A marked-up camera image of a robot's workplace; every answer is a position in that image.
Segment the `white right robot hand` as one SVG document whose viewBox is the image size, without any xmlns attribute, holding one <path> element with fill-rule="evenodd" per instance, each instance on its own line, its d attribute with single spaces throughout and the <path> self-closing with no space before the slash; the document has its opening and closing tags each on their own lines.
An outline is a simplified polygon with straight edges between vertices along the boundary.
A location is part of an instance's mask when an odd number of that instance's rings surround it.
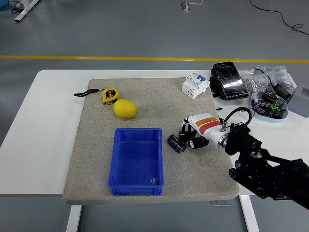
<svg viewBox="0 0 309 232">
<path fill-rule="evenodd" d="M 222 123 L 210 113 L 189 116 L 183 120 L 179 139 L 192 149 L 207 146 L 213 142 L 218 148 L 224 148 L 228 132 L 222 131 Z"/>
</svg>

